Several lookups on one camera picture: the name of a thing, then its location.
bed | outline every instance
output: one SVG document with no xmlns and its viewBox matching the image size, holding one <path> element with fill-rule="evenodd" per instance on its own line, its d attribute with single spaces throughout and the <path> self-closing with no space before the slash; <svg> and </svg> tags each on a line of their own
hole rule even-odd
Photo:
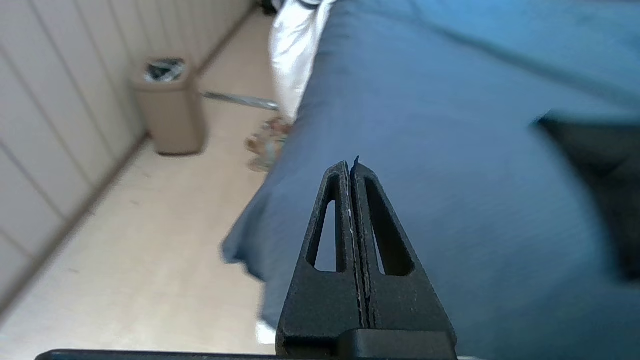
<svg viewBox="0 0 640 360">
<path fill-rule="evenodd" d="M 637 19 L 632 1 L 338 0 L 283 153 L 223 244 L 265 282 L 261 318 L 278 323 L 324 171 L 359 156 L 459 355 L 636 358 L 640 289 L 617 276 L 589 190 L 532 124 L 549 111 L 637 119 Z M 320 270 L 335 266 L 332 234 Z"/>
</svg>

metal rod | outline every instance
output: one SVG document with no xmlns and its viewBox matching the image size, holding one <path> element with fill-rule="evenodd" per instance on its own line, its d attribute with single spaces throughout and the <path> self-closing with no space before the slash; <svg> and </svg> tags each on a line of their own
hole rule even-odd
<svg viewBox="0 0 640 360">
<path fill-rule="evenodd" d="M 234 104 L 251 106 L 252 108 L 265 109 L 265 110 L 271 110 L 271 111 L 278 111 L 280 109 L 280 107 L 275 101 L 269 100 L 269 99 L 261 99 L 259 97 L 240 96 L 240 95 L 234 95 L 234 94 L 221 94 L 218 92 L 208 92 L 208 91 L 201 93 L 201 95 L 206 97 L 207 99 L 232 102 Z"/>
</svg>

white wall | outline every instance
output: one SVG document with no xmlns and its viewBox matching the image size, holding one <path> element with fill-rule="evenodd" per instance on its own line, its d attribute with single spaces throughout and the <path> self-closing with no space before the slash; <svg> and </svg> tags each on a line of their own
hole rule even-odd
<svg viewBox="0 0 640 360">
<path fill-rule="evenodd" d="M 201 65 L 253 3 L 0 1 L 0 308 L 143 136 L 132 66 Z"/>
</svg>

beige trash can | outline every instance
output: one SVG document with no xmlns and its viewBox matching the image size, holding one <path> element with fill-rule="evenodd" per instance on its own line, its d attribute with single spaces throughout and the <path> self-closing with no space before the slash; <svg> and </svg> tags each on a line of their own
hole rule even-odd
<svg viewBox="0 0 640 360">
<path fill-rule="evenodd" d="M 145 77 L 148 66 L 159 60 L 180 60 L 185 66 L 172 81 Z M 202 151 L 207 126 L 193 63 L 186 56 L 148 58 L 133 74 L 138 104 L 159 154 L 193 154 Z"/>
</svg>

beige floor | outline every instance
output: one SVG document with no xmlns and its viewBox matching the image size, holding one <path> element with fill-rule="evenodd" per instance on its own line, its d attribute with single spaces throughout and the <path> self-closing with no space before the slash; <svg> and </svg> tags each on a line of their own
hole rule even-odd
<svg viewBox="0 0 640 360">
<path fill-rule="evenodd" d="M 273 97 L 271 19 L 254 14 L 201 87 Z M 243 139 L 272 113 L 213 101 L 207 150 L 161 157 L 147 143 L 13 307 L 0 359 L 52 348 L 271 353 L 254 328 L 262 285 L 220 243 L 264 174 Z"/>
</svg>

